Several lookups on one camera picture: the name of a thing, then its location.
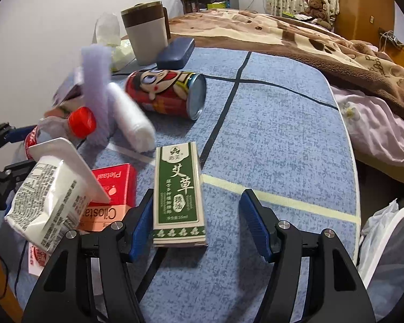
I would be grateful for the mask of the white trash bin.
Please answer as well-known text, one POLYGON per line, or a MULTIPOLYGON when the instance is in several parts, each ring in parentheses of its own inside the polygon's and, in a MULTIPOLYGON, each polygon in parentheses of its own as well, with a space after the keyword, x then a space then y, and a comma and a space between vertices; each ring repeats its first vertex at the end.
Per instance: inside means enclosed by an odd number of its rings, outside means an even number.
POLYGON ((396 200, 375 212, 363 226, 358 273, 375 319, 381 322, 404 298, 404 207, 396 200))

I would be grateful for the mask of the white foam roll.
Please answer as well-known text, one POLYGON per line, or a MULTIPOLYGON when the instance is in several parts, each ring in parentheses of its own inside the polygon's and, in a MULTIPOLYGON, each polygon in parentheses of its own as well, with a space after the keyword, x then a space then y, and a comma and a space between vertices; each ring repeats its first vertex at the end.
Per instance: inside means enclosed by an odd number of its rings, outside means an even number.
POLYGON ((130 146, 139 153, 155 149, 155 128, 140 106, 114 82, 108 92, 114 119, 130 146))

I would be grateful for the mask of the green herbal box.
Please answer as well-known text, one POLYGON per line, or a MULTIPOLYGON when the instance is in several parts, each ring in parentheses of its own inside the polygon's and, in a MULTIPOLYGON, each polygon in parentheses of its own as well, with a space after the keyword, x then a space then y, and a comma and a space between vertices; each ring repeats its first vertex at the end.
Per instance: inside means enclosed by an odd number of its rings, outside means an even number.
POLYGON ((153 244, 156 247, 207 245, 201 166, 196 142, 156 149, 153 244))

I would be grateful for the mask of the wooden bed headboard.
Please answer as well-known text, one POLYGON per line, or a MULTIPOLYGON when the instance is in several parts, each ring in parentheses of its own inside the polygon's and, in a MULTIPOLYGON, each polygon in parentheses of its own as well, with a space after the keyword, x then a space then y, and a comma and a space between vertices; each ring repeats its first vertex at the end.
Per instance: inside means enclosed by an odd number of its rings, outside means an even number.
POLYGON ((404 67, 404 43, 394 35, 393 31, 385 31, 381 28, 379 32, 379 49, 386 53, 396 64, 404 67))

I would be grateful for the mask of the orange wooden wardrobe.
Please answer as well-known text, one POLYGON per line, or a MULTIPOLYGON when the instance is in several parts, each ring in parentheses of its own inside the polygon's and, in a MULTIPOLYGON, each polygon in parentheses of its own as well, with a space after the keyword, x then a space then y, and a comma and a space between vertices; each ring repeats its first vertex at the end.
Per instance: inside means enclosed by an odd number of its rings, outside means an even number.
POLYGON ((394 0, 339 0, 335 32, 376 45, 381 31, 393 30, 394 19, 394 0))

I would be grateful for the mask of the yellow tissue box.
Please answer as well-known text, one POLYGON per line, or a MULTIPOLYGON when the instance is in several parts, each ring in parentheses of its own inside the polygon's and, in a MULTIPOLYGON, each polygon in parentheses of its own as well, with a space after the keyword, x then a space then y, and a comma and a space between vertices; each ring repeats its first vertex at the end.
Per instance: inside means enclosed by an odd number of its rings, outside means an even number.
POLYGON ((112 72, 118 72, 135 59, 129 39, 121 39, 120 23, 113 13, 104 13, 96 21, 93 43, 112 49, 112 72))

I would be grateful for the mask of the purple foam net sleeve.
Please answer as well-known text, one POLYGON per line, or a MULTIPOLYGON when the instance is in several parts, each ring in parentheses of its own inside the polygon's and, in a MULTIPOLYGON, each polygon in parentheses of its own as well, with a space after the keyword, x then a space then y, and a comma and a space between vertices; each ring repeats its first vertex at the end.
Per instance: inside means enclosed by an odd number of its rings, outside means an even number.
POLYGON ((112 134, 112 100, 109 94, 111 82, 112 49, 101 44, 82 48, 84 104, 95 116, 96 129, 88 136, 93 145, 106 146, 112 134))

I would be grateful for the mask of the white yogurt cup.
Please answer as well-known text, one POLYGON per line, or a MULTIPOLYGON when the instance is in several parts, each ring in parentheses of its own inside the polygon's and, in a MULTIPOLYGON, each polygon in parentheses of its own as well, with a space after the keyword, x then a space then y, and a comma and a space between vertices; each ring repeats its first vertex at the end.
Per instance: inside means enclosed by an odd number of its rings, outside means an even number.
POLYGON ((109 203, 110 197, 68 139, 36 144, 29 153, 36 164, 17 190, 5 221, 52 254, 64 234, 77 229, 90 202, 109 203))

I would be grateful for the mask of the pink bed sheet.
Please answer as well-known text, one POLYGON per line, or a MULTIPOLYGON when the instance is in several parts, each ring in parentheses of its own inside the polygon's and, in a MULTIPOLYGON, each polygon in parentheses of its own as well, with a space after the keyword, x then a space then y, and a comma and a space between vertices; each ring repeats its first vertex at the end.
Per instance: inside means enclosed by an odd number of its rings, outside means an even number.
POLYGON ((383 99, 359 90, 330 88, 354 147, 392 166, 404 167, 404 120, 383 99))

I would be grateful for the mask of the red cilostazol tablet box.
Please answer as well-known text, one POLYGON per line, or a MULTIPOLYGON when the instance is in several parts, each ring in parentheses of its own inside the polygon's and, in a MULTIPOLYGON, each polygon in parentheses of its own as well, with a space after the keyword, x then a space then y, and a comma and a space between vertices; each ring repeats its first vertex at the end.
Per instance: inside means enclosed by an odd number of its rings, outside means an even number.
POLYGON ((91 202, 79 222, 79 230, 102 231, 113 222, 122 221, 127 211, 135 207, 137 171, 124 163, 93 169, 96 179, 110 197, 109 203, 91 202))

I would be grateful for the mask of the dark blue glasses case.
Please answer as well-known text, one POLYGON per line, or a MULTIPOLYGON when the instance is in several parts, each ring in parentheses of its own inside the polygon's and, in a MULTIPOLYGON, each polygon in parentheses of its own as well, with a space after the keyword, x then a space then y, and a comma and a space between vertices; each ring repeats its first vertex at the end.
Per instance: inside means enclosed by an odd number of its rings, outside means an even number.
POLYGON ((174 39, 157 57, 158 69, 180 70, 185 67, 193 50, 195 39, 190 37, 178 37, 174 39))

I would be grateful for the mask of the clear red-cap plastic bottle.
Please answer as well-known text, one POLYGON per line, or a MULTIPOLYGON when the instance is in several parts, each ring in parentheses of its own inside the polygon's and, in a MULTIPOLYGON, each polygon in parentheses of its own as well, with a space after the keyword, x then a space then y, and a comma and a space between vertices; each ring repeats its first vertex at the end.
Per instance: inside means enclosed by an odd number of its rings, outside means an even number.
POLYGON ((49 116, 41 119, 39 124, 26 136, 22 159, 32 159, 30 147, 48 142, 52 139, 68 139, 75 147, 92 134, 97 123, 92 111, 87 107, 79 107, 67 118, 49 116))

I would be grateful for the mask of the beige brown travel cup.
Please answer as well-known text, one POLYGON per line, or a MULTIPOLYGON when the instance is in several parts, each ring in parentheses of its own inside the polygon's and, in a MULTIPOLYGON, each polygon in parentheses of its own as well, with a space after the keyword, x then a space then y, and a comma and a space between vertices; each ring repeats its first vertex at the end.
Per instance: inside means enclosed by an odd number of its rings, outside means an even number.
POLYGON ((135 58, 140 65, 156 62, 168 46, 168 11, 161 1, 145 2, 121 11, 122 21, 135 58))

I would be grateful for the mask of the brown patterned blanket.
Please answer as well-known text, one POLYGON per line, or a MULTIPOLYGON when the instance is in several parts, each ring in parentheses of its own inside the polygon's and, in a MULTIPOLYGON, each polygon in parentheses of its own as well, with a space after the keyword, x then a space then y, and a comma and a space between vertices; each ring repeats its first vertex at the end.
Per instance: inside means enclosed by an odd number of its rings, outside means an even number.
POLYGON ((404 120, 404 67, 359 40, 347 40, 299 20, 236 9, 193 12, 169 21, 172 38, 197 47, 277 55, 322 72, 339 87, 383 99, 404 120))

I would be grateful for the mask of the red cartoon drink can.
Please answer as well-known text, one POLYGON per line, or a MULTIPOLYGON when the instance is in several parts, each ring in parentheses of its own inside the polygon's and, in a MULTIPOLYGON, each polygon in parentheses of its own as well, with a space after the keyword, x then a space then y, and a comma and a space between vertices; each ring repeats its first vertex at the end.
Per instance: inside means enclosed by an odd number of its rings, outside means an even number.
POLYGON ((206 77, 182 70, 143 69, 128 76, 125 92, 142 109, 196 121, 206 101, 206 77))

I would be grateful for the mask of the purple drink carton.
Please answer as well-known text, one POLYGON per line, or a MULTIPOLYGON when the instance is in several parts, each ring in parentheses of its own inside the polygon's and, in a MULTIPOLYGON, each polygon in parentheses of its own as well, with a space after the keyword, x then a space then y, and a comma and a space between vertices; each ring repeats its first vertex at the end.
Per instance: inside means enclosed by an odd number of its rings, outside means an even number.
POLYGON ((84 73, 81 66, 76 67, 58 87, 52 97, 53 107, 64 107, 69 111, 82 107, 84 105, 84 96, 82 94, 82 85, 84 84, 84 73))

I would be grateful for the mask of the brown teddy bear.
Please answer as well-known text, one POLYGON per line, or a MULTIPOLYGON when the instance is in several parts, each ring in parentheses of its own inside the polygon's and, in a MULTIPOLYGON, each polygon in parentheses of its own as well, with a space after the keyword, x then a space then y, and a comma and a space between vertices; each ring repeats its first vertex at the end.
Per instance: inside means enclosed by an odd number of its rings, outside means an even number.
POLYGON ((328 31, 332 31, 333 27, 328 16, 326 2, 324 0, 304 0, 304 2, 307 6, 300 12, 300 14, 309 17, 309 22, 321 26, 328 31))

